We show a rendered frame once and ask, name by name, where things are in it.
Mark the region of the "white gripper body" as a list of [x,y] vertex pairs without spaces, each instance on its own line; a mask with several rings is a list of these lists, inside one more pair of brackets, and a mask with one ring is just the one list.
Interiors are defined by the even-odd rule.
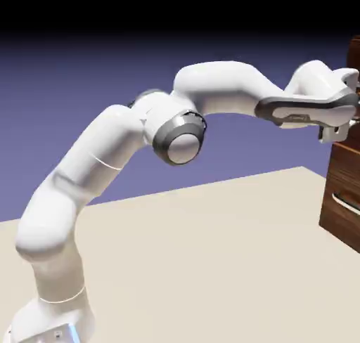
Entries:
[[358,96],[360,96],[360,81],[355,75],[348,75],[343,79],[343,82],[353,90]]

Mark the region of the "dark wood cabinet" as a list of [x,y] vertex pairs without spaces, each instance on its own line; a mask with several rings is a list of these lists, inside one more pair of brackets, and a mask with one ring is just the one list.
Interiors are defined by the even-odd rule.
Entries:
[[[350,41],[347,66],[359,71],[360,105],[360,35]],[[347,139],[332,146],[319,226],[360,254],[360,107]]]

